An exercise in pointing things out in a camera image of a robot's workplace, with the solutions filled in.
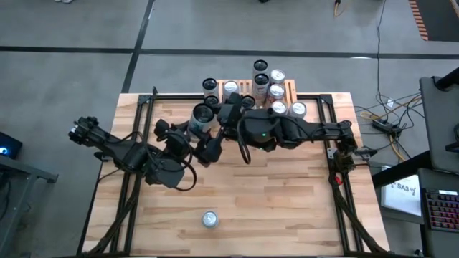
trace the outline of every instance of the white can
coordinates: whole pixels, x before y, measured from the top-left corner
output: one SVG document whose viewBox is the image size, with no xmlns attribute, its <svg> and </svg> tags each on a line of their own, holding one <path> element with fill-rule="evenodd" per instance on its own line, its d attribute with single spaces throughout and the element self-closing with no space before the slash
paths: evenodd
<svg viewBox="0 0 459 258">
<path fill-rule="evenodd" d="M 287 114 L 295 118 L 304 118 L 306 115 L 306 105 L 303 102 L 295 102 L 288 108 Z"/>
<path fill-rule="evenodd" d="M 276 100 L 283 100 L 285 88 L 282 85 L 274 84 L 270 86 L 266 97 L 266 102 L 272 104 Z"/>
<path fill-rule="evenodd" d="M 208 133 L 214 123 L 214 113 L 206 104 L 201 103 L 196 105 L 191 112 L 187 133 L 191 142 L 198 143 L 199 137 L 197 134 Z"/>
<path fill-rule="evenodd" d="M 273 84 L 283 85 L 285 82 L 285 73 L 282 70 L 274 69 L 270 73 L 270 82 L 271 82 L 271 85 Z"/>
<path fill-rule="evenodd" d="M 206 211 L 206 213 L 202 215 L 202 225 L 208 229 L 213 229 L 214 227 L 218 226 L 217 213 L 213 211 Z"/>
<path fill-rule="evenodd" d="M 213 95 L 218 97 L 218 84 L 217 81 L 213 78 L 207 78 L 202 82 L 202 92 L 204 97 Z"/>
<path fill-rule="evenodd" d="M 271 104 L 271 108 L 274 110 L 274 112 L 279 113 L 281 115 L 287 113 L 287 105 L 283 101 L 275 101 Z"/>
<path fill-rule="evenodd" d="M 263 106 L 266 102 L 266 95 L 270 85 L 270 78 L 264 74 L 255 75 L 252 82 L 252 97 L 255 99 L 255 105 Z"/>
<path fill-rule="evenodd" d="M 227 81 L 223 85 L 222 103 L 230 97 L 232 93 L 239 94 L 239 85 L 235 81 Z"/>
</svg>

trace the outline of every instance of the wooden tray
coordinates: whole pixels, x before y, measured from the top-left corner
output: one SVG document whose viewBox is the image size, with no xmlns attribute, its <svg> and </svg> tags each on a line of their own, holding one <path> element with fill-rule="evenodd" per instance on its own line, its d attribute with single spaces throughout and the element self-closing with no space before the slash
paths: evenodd
<svg viewBox="0 0 459 258">
<path fill-rule="evenodd" d="M 223 93 L 223 85 L 225 82 L 230 80 L 217 80 L 218 90 L 219 90 L 219 100 L 222 99 Z M 233 80 L 237 82 L 240 87 L 241 95 L 251 95 L 252 94 L 252 80 Z M 285 96 L 283 101 L 287 104 L 288 107 L 292 105 L 292 103 L 296 102 L 296 88 L 295 88 L 295 80 L 285 80 Z"/>
</svg>

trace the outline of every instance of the concrete floor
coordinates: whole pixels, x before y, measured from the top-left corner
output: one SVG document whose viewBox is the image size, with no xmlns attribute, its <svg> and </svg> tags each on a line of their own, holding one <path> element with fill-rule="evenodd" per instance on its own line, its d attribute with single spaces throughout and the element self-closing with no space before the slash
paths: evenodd
<svg viewBox="0 0 459 258">
<path fill-rule="evenodd" d="M 0 46 L 133 49 L 148 0 L 52 0 L 0 2 Z M 145 49 L 226 49 L 371 53 L 382 1 L 353 0 L 338 19 L 333 0 L 156 0 L 143 41 Z M 387 0 L 381 53 L 457 54 L 459 44 L 420 39 L 408 0 Z M 444 75 L 457 60 L 381 60 L 381 91 L 392 98 L 418 90 L 422 76 Z M 129 92 L 199 92 L 205 77 L 249 78 L 259 57 L 141 54 Z M 300 92 L 351 92 L 354 104 L 375 105 L 377 61 L 322 57 L 263 57 L 285 70 Z M 0 130 L 24 142 L 20 160 L 58 173 L 55 186 L 40 184 L 23 218 L 13 255 L 72 255 L 79 244 L 100 163 L 93 150 L 67 138 L 72 121 L 94 115 L 109 130 L 130 54 L 0 52 Z M 401 143 L 414 156 L 428 148 L 423 119 Z M 372 132 L 361 127 L 361 131 Z M 366 145 L 386 145 L 365 135 Z M 374 158 L 395 164 L 390 149 Z M 420 248 L 417 225 L 384 219 L 392 251 Z"/>
</svg>

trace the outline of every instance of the soda can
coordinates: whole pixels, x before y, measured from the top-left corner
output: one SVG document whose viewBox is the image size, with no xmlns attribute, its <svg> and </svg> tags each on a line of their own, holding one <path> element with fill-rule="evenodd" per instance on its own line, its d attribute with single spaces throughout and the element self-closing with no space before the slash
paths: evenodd
<svg viewBox="0 0 459 258">
<path fill-rule="evenodd" d="M 214 122 L 214 113 L 212 109 L 204 103 L 200 103 L 193 108 L 187 133 L 190 137 L 191 142 L 199 142 L 197 134 L 208 133 Z"/>
<path fill-rule="evenodd" d="M 306 115 L 306 105 L 302 102 L 295 102 L 288 108 L 287 114 L 294 118 L 304 118 Z"/>
<path fill-rule="evenodd" d="M 202 92 L 204 97 L 213 95 L 218 97 L 218 84 L 213 78 L 207 78 L 202 82 Z"/>
<path fill-rule="evenodd" d="M 269 86 L 270 78 L 267 75 L 258 74 L 254 76 L 252 82 L 252 96 L 255 98 L 257 107 L 265 104 Z"/>
<path fill-rule="evenodd" d="M 255 77 L 259 74 L 268 73 L 268 63 L 265 60 L 257 60 L 253 63 L 253 74 L 252 77 Z"/>
<path fill-rule="evenodd" d="M 270 86 L 268 90 L 268 95 L 266 97 L 266 102 L 273 103 L 276 100 L 282 100 L 284 98 L 285 89 L 282 85 L 274 84 Z"/>
<path fill-rule="evenodd" d="M 279 113 L 281 115 L 287 113 L 287 105 L 281 100 L 273 102 L 271 104 L 271 108 L 274 110 L 274 112 Z"/>
<path fill-rule="evenodd" d="M 243 110 L 252 109 L 254 106 L 255 106 L 255 98 L 249 95 L 242 97 L 242 109 Z"/>
<path fill-rule="evenodd" d="M 223 85 L 222 103 L 224 103 L 231 93 L 239 94 L 239 85 L 235 81 L 227 81 Z"/>
<path fill-rule="evenodd" d="M 218 104 L 218 97 L 209 95 L 204 98 L 204 104 L 206 104 L 209 107 L 213 107 L 214 105 Z"/>
<path fill-rule="evenodd" d="M 218 215 L 213 211 L 206 211 L 202 215 L 202 224 L 208 229 L 213 229 L 218 226 Z"/>
<path fill-rule="evenodd" d="M 271 85 L 279 84 L 283 85 L 285 82 L 285 73 L 282 70 L 274 69 L 270 73 Z"/>
</svg>

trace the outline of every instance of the wooden table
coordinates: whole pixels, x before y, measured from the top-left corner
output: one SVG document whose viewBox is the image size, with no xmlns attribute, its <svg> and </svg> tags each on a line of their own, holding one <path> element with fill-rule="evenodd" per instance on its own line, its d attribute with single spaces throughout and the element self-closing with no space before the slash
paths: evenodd
<svg viewBox="0 0 459 258">
<path fill-rule="evenodd" d="M 361 145 L 350 93 L 330 94 L 338 121 L 353 123 L 352 130 Z M 113 135 L 121 138 L 131 132 L 137 99 L 137 94 L 120 95 Z M 304 102 L 308 108 L 305 119 L 317 122 L 317 104 Z M 196 104 L 196 100 L 156 101 L 149 143 L 164 146 L 156 142 L 153 134 L 158 119 L 184 122 Z M 237 144 L 227 141 L 218 163 L 203 168 L 193 160 L 198 181 L 188 192 L 143 183 L 131 255 L 343 254 L 323 144 L 304 143 L 295 150 L 279 148 L 271 153 L 251 148 L 250 152 L 252 163 L 246 165 Z M 100 176 L 113 170 L 114 165 L 106 163 Z M 94 247 L 115 219 L 122 177 L 123 173 L 116 173 L 99 183 L 83 251 Z M 379 245 L 388 249 L 369 169 L 358 166 L 350 173 L 350 181 L 360 221 Z M 189 186 L 191 182 L 191 173 L 187 171 L 180 186 Z M 201 217 L 208 210 L 218 213 L 220 225 L 216 229 L 202 226 Z M 347 219 L 346 228 L 351 249 L 355 250 Z M 126 225 L 121 230 L 121 243 L 125 232 Z"/>
</svg>

